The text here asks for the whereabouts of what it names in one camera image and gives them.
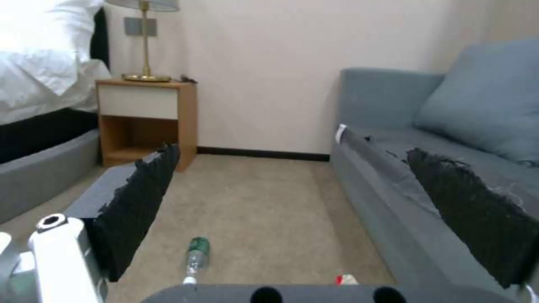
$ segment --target white duvet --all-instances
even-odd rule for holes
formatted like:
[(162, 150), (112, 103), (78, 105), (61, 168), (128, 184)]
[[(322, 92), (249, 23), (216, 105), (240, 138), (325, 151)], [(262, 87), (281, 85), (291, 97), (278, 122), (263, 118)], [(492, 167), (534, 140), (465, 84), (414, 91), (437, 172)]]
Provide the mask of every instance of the white duvet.
[(89, 55), (102, 2), (3, 3), (9, 7), (0, 12), (0, 125), (65, 107), (95, 109), (95, 80), (110, 77)]

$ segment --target black headboard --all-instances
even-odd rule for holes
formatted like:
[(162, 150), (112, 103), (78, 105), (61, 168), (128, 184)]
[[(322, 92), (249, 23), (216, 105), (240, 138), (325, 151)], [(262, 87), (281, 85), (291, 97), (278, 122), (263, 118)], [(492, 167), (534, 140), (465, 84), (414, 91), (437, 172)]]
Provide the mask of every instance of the black headboard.
[(105, 16), (105, 10), (101, 8), (98, 13), (95, 14), (95, 31), (92, 37), (92, 44), (90, 47), (90, 56), (94, 59), (99, 59), (105, 63), (110, 69), (109, 56), (108, 56), (108, 31), (107, 31), (107, 17)]

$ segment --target lamp shade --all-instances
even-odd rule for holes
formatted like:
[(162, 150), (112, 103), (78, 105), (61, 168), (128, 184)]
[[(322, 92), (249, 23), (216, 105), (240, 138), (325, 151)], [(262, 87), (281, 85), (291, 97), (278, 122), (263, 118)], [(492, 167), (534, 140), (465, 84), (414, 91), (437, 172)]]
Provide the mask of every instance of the lamp shade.
[[(178, 11), (178, 0), (143, 0), (150, 4), (150, 11)], [(117, 6), (124, 6), (126, 8), (139, 9), (139, 0), (106, 0), (107, 3)]]

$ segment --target lamp stem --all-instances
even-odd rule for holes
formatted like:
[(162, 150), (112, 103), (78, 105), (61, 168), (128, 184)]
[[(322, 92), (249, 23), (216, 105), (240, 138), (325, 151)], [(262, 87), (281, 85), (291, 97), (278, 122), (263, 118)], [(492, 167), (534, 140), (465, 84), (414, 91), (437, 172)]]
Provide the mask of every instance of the lamp stem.
[(149, 9), (148, 1), (139, 2), (140, 10), (142, 11), (142, 41), (144, 45), (144, 70), (142, 74), (146, 77), (151, 75), (151, 69), (148, 59), (148, 16), (147, 12)]

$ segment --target sofa armrest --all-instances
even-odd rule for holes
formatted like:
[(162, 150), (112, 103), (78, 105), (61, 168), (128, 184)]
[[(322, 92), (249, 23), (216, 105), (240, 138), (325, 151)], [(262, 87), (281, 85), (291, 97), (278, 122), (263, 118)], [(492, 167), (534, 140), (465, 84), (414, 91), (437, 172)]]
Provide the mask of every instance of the sofa armrest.
[(341, 73), (337, 123), (350, 127), (412, 126), (426, 99), (444, 75), (348, 68)]

